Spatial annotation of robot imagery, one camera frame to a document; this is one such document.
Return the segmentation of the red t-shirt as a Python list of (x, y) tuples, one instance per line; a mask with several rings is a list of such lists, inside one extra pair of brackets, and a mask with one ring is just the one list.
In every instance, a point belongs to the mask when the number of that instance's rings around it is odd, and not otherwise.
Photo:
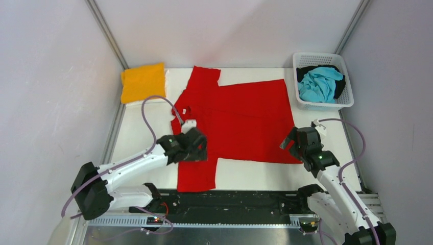
[(294, 127), (284, 79), (219, 85), (219, 69), (195, 66), (173, 113), (194, 119), (207, 138), (208, 158), (180, 162), (177, 190), (215, 188), (220, 158), (279, 164), (299, 161), (280, 144)]

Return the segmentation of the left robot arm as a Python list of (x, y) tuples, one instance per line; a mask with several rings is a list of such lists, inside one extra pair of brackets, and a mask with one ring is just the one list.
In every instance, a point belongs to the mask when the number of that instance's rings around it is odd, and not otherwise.
[(150, 148), (123, 161), (95, 166), (81, 166), (71, 193), (83, 218), (96, 219), (109, 210), (140, 207), (156, 212), (161, 206), (158, 189), (153, 183), (125, 186), (145, 172), (179, 162), (207, 160), (207, 137), (196, 127), (176, 135), (164, 135)]

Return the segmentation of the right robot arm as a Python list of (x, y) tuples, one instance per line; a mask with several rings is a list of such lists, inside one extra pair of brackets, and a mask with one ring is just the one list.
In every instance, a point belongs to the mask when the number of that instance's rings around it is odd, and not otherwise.
[(395, 244), (397, 233), (383, 223), (346, 183), (342, 168), (321, 142), (322, 126), (293, 127), (280, 147), (300, 160), (319, 184), (299, 188), (297, 208), (314, 212), (334, 233), (337, 244)]

